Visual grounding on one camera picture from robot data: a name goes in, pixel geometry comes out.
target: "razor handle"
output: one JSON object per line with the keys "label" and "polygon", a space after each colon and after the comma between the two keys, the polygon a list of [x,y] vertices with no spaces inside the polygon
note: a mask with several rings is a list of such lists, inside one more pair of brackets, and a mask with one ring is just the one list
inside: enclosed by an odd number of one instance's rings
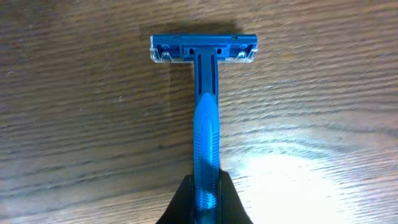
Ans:
{"label": "razor handle", "polygon": [[217,219],[220,169],[217,62],[214,48],[197,48],[194,52],[193,175],[197,224],[216,223]]}

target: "black object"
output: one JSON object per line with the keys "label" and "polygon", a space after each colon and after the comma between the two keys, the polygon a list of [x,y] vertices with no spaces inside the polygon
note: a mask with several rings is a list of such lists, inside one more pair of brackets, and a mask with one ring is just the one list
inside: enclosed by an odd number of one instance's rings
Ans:
{"label": "black object", "polygon": [[[169,206],[157,224],[195,224],[195,186],[193,175],[186,175],[173,196]],[[229,174],[220,171],[218,181],[217,223],[252,224],[243,209]]]}

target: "disposable razor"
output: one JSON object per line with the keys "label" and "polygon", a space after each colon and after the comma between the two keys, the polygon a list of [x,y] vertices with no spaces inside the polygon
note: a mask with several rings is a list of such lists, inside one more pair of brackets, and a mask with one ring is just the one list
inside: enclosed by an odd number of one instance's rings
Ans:
{"label": "disposable razor", "polygon": [[195,222],[216,223],[220,169],[218,62],[252,62],[258,51],[257,36],[157,34],[151,36],[150,41],[150,57],[154,62],[193,62],[195,66]]}

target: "wooden table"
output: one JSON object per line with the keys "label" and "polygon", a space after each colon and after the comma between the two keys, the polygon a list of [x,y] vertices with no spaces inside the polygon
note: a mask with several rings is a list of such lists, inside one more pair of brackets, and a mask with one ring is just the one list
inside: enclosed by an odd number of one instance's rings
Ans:
{"label": "wooden table", "polygon": [[192,172],[193,72],[155,33],[256,33],[220,64],[221,166],[254,223],[398,223],[398,2],[1,3],[1,223],[154,223]]}

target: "razor head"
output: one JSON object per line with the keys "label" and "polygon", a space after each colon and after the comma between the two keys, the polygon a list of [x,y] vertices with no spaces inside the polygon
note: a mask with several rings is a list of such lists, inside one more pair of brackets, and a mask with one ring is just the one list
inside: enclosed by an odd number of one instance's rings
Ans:
{"label": "razor head", "polygon": [[249,63],[258,51],[255,34],[156,34],[150,37],[150,57],[154,62],[193,62],[197,48],[214,48],[220,62]]}

